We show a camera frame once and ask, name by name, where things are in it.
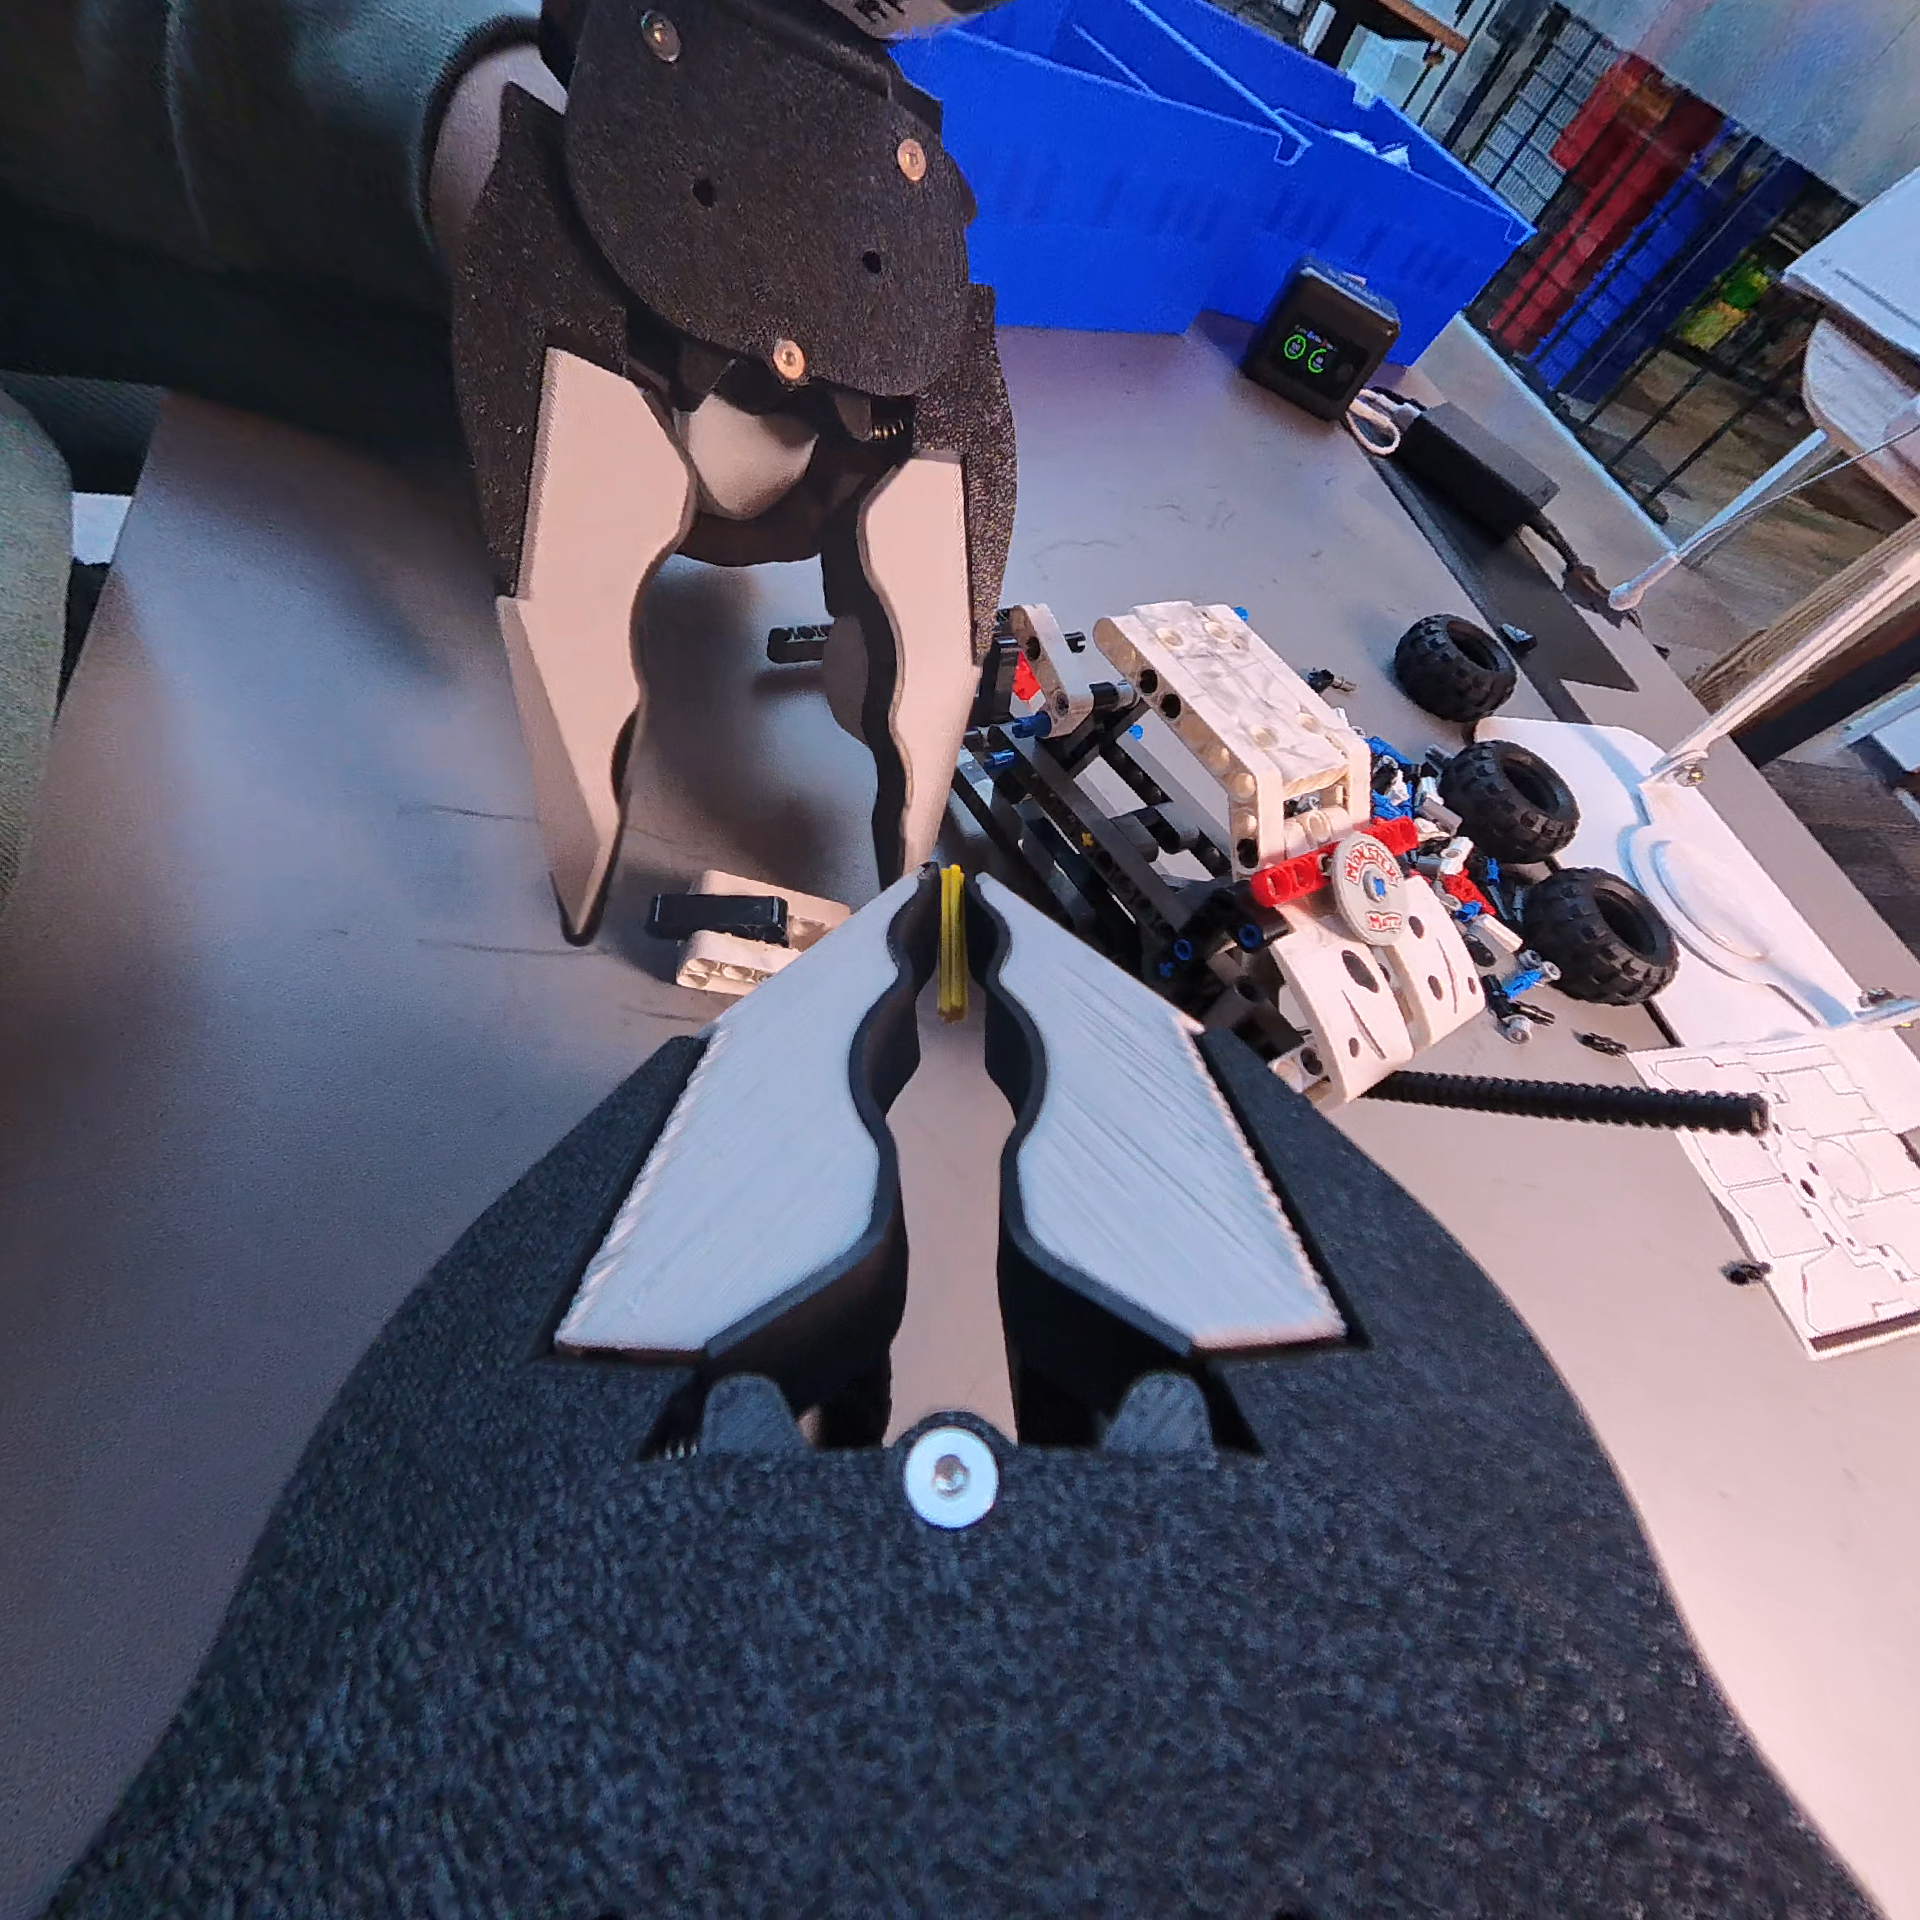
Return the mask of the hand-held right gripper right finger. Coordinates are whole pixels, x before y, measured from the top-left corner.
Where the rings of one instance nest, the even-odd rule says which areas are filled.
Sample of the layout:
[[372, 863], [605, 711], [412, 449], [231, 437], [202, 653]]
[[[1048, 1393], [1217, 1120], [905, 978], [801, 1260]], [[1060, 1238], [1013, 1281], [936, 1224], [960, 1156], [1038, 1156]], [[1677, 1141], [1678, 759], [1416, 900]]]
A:
[[1346, 1327], [1201, 1028], [993, 876], [968, 884], [987, 1073], [1013, 1113], [998, 1291], [1032, 1358], [1269, 1355]]

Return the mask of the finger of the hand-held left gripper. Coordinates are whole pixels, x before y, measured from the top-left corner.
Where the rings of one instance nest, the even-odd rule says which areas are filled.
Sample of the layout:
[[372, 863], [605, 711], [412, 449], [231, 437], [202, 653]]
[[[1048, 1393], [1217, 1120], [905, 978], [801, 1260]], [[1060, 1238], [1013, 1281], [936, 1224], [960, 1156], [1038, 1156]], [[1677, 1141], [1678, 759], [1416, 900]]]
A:
[[654, 396], [549, 348], [517, 591], [496, 602], [565, 934], [594, 936], [622, 833], [615, 768], [644, 711], [634, 613], [685, 542], [699, 480]]
[[965, 471], [909, 459], [829, 522], [829, 708], [875, 759], [877, 876], [932, 859], [978, 684]]

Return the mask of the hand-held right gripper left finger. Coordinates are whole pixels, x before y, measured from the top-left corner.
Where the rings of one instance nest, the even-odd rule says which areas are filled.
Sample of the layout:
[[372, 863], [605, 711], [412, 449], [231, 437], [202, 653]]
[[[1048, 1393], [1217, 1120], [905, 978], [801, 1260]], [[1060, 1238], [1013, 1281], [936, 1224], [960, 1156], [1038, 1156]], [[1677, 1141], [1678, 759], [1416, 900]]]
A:
[[891, 1113], [921, 1067], [940, 876], [901, 879], [713, 1020], [554, 1346], [683, 1367], [880, 1367], [906, 1232]]

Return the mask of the white toy building beam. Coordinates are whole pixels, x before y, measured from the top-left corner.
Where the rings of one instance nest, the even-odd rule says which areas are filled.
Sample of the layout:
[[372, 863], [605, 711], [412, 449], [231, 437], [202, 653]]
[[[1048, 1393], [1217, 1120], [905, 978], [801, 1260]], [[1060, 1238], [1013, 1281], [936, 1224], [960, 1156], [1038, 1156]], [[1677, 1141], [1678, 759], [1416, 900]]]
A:
[[719, 997], [744, 997], [790, 966], [806, 948], [816, 947], [853, 918], [845, 902], [775, 886], [770, 880], [704, 871], [691, 894], [780, 896], [789, 902], [789, 947], [772, 947], [704, 933], [680, 948], [676, 983], [683, 988]]

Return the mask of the person's left forearm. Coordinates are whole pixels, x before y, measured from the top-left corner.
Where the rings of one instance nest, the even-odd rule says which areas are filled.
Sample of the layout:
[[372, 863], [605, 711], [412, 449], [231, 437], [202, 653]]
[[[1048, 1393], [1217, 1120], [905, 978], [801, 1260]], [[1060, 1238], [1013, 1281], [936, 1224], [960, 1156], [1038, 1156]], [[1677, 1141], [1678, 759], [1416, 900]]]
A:
[[6, 3], [4, 411], [129, 494], [160, 396], [462, 449], [448, 274], [537, 4]]

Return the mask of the grey desk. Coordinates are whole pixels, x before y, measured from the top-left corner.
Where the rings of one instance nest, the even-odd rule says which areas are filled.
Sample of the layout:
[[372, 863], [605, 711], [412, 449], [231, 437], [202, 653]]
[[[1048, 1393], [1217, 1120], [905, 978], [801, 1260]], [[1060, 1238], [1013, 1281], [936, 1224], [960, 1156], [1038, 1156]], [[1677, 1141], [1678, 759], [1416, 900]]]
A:
[[[860, 905], [872, 770], [764, 661], [810, 569], [680, 566], [602, 936], [560, 936], [468, 484], [175, 399], [4, 920], [4, 1917], [148, 1759], [355, 1365], [708, 1002], [708, 867]], [[1693, 1634], [1917, 1917], [1917, 1339], [1811, 1358], [1671, 1138], [1336, 1114], [1582, 1401]]]

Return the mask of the white and black toy truck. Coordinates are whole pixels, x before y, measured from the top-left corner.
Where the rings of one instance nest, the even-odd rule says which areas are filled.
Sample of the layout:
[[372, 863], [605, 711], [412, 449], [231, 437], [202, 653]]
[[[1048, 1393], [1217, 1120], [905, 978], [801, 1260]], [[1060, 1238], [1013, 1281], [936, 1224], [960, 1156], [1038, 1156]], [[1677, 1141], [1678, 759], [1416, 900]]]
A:
[[951, 793], [1029, 900], [1322, 1107], [1493, 1010], [1436, 826], [1226, 604], [998, 614]]

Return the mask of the pile of small toy parts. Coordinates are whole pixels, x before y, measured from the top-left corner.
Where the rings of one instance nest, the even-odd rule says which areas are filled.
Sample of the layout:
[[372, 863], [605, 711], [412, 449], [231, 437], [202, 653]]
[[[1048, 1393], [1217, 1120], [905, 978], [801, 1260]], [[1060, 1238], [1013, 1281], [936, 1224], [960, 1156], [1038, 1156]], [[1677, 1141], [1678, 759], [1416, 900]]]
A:
[[1518, 911], [1502, 894], [1498, 863], [1443, 802], [1439, 776], [1446, 756], [1430, 753], [1416, 763], [1375, 734], [1364, 743], [1370, 754], [1367, 828], [1397, 853], [1407, 875], [1429, 883], [1452, 917], [1502, 1039], [1528, 1045], [1534, 1028], [1551, 1027], [1556, 1014], [1527, 997], [1555, 984], [1558, 966], [1527, 945]]

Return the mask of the black charger with green display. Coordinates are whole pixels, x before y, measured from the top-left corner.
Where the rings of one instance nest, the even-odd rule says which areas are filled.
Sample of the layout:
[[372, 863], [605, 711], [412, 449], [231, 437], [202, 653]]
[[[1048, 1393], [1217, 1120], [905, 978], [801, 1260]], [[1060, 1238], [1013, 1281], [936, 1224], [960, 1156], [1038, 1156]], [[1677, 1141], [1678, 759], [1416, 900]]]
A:
[[1307, 253], [1266, 309], [1238, 373], [1303, 412], [1336, 422], [1389, 361], [1400, 331], [1395, 301]]

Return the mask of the black toy tyre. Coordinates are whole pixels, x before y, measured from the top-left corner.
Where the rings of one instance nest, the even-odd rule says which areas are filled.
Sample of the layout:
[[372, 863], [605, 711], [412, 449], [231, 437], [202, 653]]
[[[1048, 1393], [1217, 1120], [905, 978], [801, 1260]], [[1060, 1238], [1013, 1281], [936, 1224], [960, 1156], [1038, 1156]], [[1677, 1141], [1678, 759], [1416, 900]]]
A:
[[1521, 683], [1518, 662], [1498, 637], [1451, 614], [1413, 623], [1397, 645], [1393, 673], [1416, 706], [1456, 726], [1496, 715]]
[[1564, 997], [1646, 1005], [1678, 975], [1678, 943], [1664, 915], [1628, 880], [1601, 868], [1564, 868], [1527, 892], [1527, 947], [1556, 966]]
[[1580, 828], [1579, 801], [1564, 779], [1508, 738], [1476, 741], [1452, 756], [1439, 796], [1476, 849], [1500, 865], [1548, 863]]

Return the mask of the black power adapter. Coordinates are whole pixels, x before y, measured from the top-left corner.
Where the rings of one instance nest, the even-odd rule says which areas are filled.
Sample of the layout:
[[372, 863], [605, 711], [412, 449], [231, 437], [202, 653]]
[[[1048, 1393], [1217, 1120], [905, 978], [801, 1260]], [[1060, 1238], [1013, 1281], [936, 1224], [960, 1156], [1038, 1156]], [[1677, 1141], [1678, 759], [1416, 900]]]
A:
[[1456, 511], [1498, 542], [1521, 531], [1544, 534], [1561, 484], [1452, 401], [1420, 406], [1402, 425], [1391, 461], [1429, 499]]

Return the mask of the white stand base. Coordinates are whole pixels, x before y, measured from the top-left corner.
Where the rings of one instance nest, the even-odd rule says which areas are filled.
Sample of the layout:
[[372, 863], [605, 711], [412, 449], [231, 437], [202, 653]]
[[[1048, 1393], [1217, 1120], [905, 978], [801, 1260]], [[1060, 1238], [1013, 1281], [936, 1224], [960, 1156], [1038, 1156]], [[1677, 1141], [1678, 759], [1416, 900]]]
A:
[[1683, 1045], [1917, 1027], [1917, 1001], [1868, 1001], [1700, 786], [1669, 772], [1669, 754], [1644, 734], [1495, 718], [1476, 738], [1544, 759], [1579, 805], [1566, 860], [1621, 876], [1664, 918], [1683, 957], [1658, 1009]]

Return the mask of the printed instruction sheet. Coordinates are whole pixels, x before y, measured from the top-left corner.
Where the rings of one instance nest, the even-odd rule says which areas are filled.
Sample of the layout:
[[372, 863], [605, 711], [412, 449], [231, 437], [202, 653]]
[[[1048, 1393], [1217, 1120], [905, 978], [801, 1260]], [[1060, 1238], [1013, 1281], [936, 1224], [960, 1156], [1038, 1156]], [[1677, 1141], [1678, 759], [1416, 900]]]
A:
[[1683, 1146], [1815, 1358], [1919, 1328], [1919, 1064], [1888, 1028], [1631, 1054], [1669, 1092], [1755, 1092], [1755, 1138]]

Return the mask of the clear acrylic rod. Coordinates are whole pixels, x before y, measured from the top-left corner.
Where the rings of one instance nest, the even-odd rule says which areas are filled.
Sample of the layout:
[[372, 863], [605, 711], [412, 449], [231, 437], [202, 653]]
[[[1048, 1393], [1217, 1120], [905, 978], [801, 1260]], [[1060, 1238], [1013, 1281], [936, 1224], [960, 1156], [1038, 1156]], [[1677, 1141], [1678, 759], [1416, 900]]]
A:
[[1854, 446], [1848, 437], [1835, 437], [1833, 432], [1815, 428], [1752, 484], [1738, 492], [1717, 516], [1706, 521], [1687, 541], [1672, 547], [1669, 555], [1648, 565], [1634, 578], [1608, 588], [1602, 607], [1608, 613], [1621, 614], [1639, 610], [1646, 592], [1664, 582], [1677, 569], [1706, 556], [1756, 518], [1809, 492], [1825, 477], [1851, 468], [1864, 468], [1866, 478], [1875, 487], [1902, 502], [1908, 508], [1908, 516], [1919, 516], [1917, 449], [1900, 450], [1902, 445], [1917, 440], [1919, 401], [1912, 399], [1899, 409], [1885, 421], [1885, 428], [1886, 432], [1880, 443], [1863, 446]]

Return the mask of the white side table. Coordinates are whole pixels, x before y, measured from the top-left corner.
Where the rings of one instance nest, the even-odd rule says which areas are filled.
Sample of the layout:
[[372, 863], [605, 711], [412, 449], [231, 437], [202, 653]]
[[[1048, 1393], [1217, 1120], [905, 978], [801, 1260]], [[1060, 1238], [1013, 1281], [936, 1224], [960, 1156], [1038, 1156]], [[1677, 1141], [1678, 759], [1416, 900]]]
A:
[[1800, 373], [1813, 425], [1919, 516], [1919, 172], [1803, 255], [1788, 289], [1819, 309]]

